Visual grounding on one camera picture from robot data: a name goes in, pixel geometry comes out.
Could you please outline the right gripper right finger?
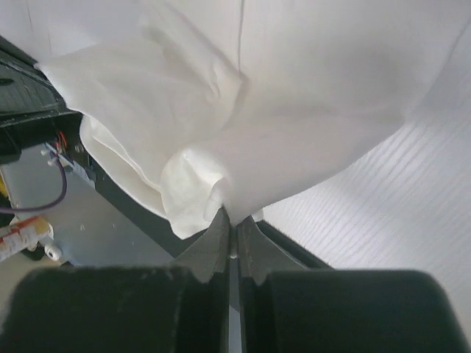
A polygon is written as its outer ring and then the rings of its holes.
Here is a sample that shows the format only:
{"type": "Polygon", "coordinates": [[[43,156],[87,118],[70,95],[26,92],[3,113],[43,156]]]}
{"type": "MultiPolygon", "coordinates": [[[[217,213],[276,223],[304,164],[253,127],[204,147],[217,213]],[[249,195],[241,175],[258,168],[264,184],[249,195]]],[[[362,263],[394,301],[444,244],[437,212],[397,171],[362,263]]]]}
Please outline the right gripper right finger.
{"type": "Polygon", "coordinates": [[[277,333],[270,275],[305,266],[260,231],[250,216],[236,227],[243,352],[276,352],[277,333]]]}

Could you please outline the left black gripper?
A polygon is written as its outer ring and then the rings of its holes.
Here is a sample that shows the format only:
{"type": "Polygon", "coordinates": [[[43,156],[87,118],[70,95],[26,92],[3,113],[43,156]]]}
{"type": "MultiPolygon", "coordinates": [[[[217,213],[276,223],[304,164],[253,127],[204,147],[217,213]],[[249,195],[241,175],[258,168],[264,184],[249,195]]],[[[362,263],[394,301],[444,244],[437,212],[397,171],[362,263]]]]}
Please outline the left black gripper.
{"type": "Polygon", "coordinates": [[[67,108],[36,61],[1,38],[1,163],[19,160],[25,149],[47,143],[61,154],[83,151],[82,114],[67,108]]]}

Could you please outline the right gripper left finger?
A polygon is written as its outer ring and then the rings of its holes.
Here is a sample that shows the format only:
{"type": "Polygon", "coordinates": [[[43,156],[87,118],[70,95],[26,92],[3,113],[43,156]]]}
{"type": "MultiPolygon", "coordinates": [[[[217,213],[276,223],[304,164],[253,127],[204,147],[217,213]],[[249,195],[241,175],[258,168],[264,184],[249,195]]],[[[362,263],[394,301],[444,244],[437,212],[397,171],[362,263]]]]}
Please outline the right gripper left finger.
{"type": "Polygon", "coordinates": [[[174,264],[185,272],[176,352],[227,352],[229,346],[230,221],[217,211],[210,226],[174,264]]]}

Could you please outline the white t shirt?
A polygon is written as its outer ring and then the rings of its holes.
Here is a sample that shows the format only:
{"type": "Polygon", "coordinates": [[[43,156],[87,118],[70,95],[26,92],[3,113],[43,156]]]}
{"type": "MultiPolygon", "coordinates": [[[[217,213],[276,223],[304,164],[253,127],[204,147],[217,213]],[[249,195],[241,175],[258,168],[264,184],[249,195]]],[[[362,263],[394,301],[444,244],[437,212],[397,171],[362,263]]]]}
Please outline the white t shirt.
{"type": "Polygon", "coordinates": [[[1,34],[179,238],[220,207],[381,233],[470,200],[468,1],[3,1],[1,34]]]}

